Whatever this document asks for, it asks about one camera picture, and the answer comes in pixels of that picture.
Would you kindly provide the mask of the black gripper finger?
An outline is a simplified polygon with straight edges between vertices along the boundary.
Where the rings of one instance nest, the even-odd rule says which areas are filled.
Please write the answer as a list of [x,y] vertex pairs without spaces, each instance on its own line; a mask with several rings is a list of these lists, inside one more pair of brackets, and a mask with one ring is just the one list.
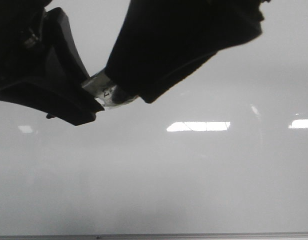
[[132,0],[105,74],[150,104],[217,52],[262,33],[259,0]]
[[103,107],[82,88],[89,74],[67,14],[47,0],[0,0],[0,101],[29,107],[74,126]]

